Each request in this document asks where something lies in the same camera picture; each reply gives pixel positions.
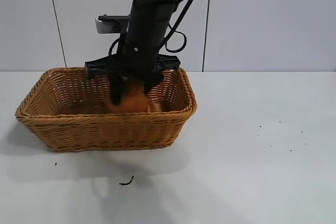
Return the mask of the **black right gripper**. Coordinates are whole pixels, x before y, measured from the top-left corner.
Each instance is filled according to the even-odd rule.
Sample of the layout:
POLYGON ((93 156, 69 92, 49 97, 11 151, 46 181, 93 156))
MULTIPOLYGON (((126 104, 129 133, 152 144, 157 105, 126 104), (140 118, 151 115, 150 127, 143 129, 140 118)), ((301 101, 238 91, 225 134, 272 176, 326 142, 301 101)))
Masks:
POLYGON ((89 80, 108 77, 109 98, 113 105, 120 105, 129 92, 129 78, 142 80, 144 94, 148 94, 164 80, 163 71, 176 71, 180 65, 177 56, 163 55, 155 49, 129 48, 123 41, 114 41, 107 56, 86 61, 84 70, 89 80))

